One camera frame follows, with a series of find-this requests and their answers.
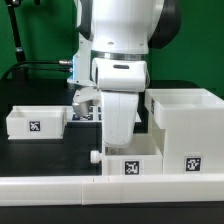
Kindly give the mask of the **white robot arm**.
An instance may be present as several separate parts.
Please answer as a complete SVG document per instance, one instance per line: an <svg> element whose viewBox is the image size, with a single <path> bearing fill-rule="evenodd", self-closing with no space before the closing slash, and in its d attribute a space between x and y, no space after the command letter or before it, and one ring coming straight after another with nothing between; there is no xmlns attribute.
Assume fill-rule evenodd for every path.
<svg viewBox="0 0 224 224"><path fill-rule="evenodd" d="M147 56L169 44L181 27L179 0L74 0L80 45L67 79L81 117L100 104L102 148L131 144L139 95L149 85Z"/></svg>

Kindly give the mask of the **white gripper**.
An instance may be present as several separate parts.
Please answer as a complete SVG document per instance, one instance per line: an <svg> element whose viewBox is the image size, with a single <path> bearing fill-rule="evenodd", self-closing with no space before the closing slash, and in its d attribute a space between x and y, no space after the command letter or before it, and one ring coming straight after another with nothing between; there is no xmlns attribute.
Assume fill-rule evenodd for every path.
<svg viewBox="0 0 224 224"><path fill-rule="evenodd" d="M87 103L101 103L102 141L108 155L118 155L132 140L139 93L147 80L145 61L122 61L94 58L91 87L77 90L72 107L79 116L88 114Z"/></svg>

